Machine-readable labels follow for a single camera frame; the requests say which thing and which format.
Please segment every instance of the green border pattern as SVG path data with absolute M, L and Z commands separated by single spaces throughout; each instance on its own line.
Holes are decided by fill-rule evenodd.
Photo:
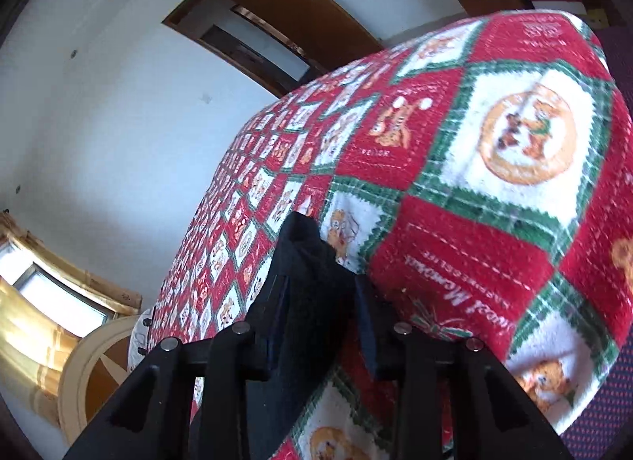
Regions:
M 315 147 L 318 145 L 319 152 L 316 154 L 315 161 L 312 162 L 312 166 L 310 167 L 311 174 L 331 174 L 334 172 L 334 170 L 336 169 L 338 165 L 338 159 L 341 157 L 341 154 L 344 153 L 344 150 L 347 144 L 349 144 L 350 140 L 356 135 L 356 131 L 358 130 L 358 127 L 361 125 L 361 123 L 365 119 L 369 110 L 371 110 L 371 108 L 374 107 L 374 105 L 376 104 L 376 101 L 380 97 L 381 97 L 380 93 L 375 93 L 375 94 L 370 95 L 369 97 L 365 97 L 364 99 L 357 101 L 355 104 L 353 104 L 349 108 L 346 106 L 343 107 L 345 111 L 339 114 L 337 119 L 332 122 L 332 125 L 327 130 L 324 130 L 324 132 L 322 133 L 320 137 L 320 143 L 317 142 L 315 144 Z M 329 132 L 329 130 L 332 129 L 332 127 L 334 127 L 349 111 L 352 111 L 354 110 L 354 108 L 357 108 L 359 106 L 366 105 L 367 103 L 369 103 L 368 107 L 366 108 L 365 112 L 363 112 L 363 114 L 358 118 L 358 120 L 354 124 L 354 127 L 352 127 L 351 131 L 349 132 L 349 135 L 347 136 L 347 139 L 345 140 L 345 143 L 341 146 L 341 152 L 339 153 L 339 155 L 335 159 L 333 159 L 330 163 L 326 163 L 325 165 L 315 165 L 315 162 L 320 154 L 321 146 L 323 145 L 323 138 Z
M 392 441 L 391 429 L 383 427 L 379 421 L 363 407 L 358 390 L 343 368 L 336 364 L 331 368 L 321 385 L 313 392 L 303 408 L 302 414 L 290 431 L 290 439 L 299 456 L 301 456 L 299 439 L 329 383 L 332 384 L 347 404 L 349 404 L 350 413 L 348 418 L 351 418 L 352 422 L 356 426 L 359 426 L 365 433 L 371 435 L 376 446 L 385 451 L 385 453 L 389 452 L 391 450 Z
M 284 182 L 284 187 L 282 188 L 282 193 L 279 197 L 284 195 L 284 188 L 286 188 L 286 185 L 290 182 L 295 182 L 299 184 L 299 191 L 297 192 L 297 196 L 299 195 L 299 192 L 301 191 L 301 187 L 303 186 L 303 182 L 305 182 L 306 180 L 306 175 L 303 174 L 290 174 L 286 181 Z M 270 211 L 273 211 L 275 209 L 275 206 L 277 205 L 277 201 L 279 201 L 279 199 L 276 199 L 275 204 L 273 205 L 272 209 Z M 268 235 L 268 238 L 270 240 L 273 241 L 273 243 L 275 243 L 277 241 L 277 237 L 279 236 L 279 232 L 275 233 L 272 228 L 268 225 L 268 217 L 270 217 L 270 214 L 268 214 L 266 216 L 266 218 L 262 221 L 262 226 L 261 226 L 261 230 L 266 232 L 266 235 Z
M 557 70 L 572 78 L 594 101 L 589 151 L 582 166 L 583 176 L 576 197 L 576 217 L 567 227 L 563 227 L 557 219 L 542 211 L 503 203 L 479 192 L 447 185 L 441 180 L 449 148 L 466 117 L 477 78 L 484 74 L 508 72 L 543 74 L 548 70 Z M 552 264 L 557 265 L 572 244 L 597 183 L 610 138 L 612 91 L 613 82 L 585 76 L 564 61 L 531 63 L 504 60 L 470 65 L 453 105 L 436 133 L 426 158 L 426 165 L 409 188 L 409 193 L 452 213 L 494 226 L 521 240 L 533 243 L 546 251 Z
M 403 192 L 374 185 L 358 178 L 334 176 L 318 217 L 319 226 L 323 226 L 325 217 L 330 210 L 334 198 L 341 192 L 351 194 L 372 206 L 379 207 L 383 211 L 380 220 L 370 231 L 369 238 L 358 249 L 359 272 L 365 272 L 369 258 L 371 258 L 374 250 L 394 226 Z
M 396 85 L 396 84 L 400 83 L 400 81 L 402 81 L 403 79 L 407 79 L 407 78 L 410 78 L 410 77 L 413 77 L 413 76 L 417 76 L 418 74 L 420 74 L 422 72 L 435 72 L 435 71 L 438 71 L 438 70 L 446 70 L 446 69 L 449 69 L 449 68 L 459 67 L 460 65 L 463 65 L 464 63 L 466 63 L 466 60 L 470 56 L 470 51 L 472 50 L 473 46 L 475 45 L 475 43 L 477 41 L 477 38 L 479 38 L 479 35 L 483 31 L 483 29 L 485 29 L 485 26 L 488 23 L 488 21 L 489 21 L 489 19 L 482 18 L 479 21 L 467 22 L 466 24 L 462 24 L 461 26 L 455 26 L 455 28 L 450 28 L 448 30 L 441 30 L 440 32 L 430 36 L 427 40 L 424 40 L 421 44 L 417 45 L 415 50 L 407 57 L 407 59 L 405 59 L 400 64 L 400 67 L 396 70 L 396 73 L 394 74 L 393 78 L 391 78 L 391 81 L 389 82 L 389 84 L 390 85 Z M 422 48 L 429 39 L 433 38 L 435 35 L 439 35 L 440 33 L 453 31 L 453 30 L 458 29 L 458 28 L 460 28 L 462 26 L 470 26 L 472 24 L 477 24 L 477 26 L 475 26 L 475 28 L 470 32 L 470 35 L 468 36 L 468 38 L 466 39 L 466 41 L 465 41 L 465 43 L 463 45 L 463 48 L 461 50 L 460 56 L 458 56 L 456 59 L 449 60 L 449 61 L 443 61 L 443 62 L 440 62 L 440 63 L 429 62 L 424 67 L 422 67 L 420 69 L 409 70 L 404 75 L 400 74 L 403 71 L 404 67 L 410 62 L 410 60 L 416 54 L 418 54 L 418 52 L 420 51 L 420 48 Z
M 516 354 L 552 312 L 557 312 L 567 321 L 587 344 L 594 364 L 594 375 L 601 383 L 618 358 L 618 346 L 591 303 L 559 272 L 554 273 L 518 321 L 508 356 Z

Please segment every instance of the black fabric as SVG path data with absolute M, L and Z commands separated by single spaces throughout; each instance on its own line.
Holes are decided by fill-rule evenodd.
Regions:
M 332 366 L 353 311 L 354 274 L 335 261 L 334 249 L 319 237 L 317 223 L 292 212 L 277 240 L 265 299 L 275 275 L 288 276 L 290 304 L 279 365 L 266 382 L 246 383 L 246 415 L 252 460 L 267 460 L 279 448 Z M 197 414 L 190 443 L 199 433 Z

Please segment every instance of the fleece blanket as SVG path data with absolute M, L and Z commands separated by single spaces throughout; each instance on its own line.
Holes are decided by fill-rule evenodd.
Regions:
M 631 325 L 630 140 L 599 41 L 569 14 L 467 19 L 357 60 L 235 137 L 163 284 L 150 347 L 242 318 L 297 210 L 402 319 L 482 338 L 561 433 Z M 351 326 L 274 458 L 387 459 L 395 398 Z

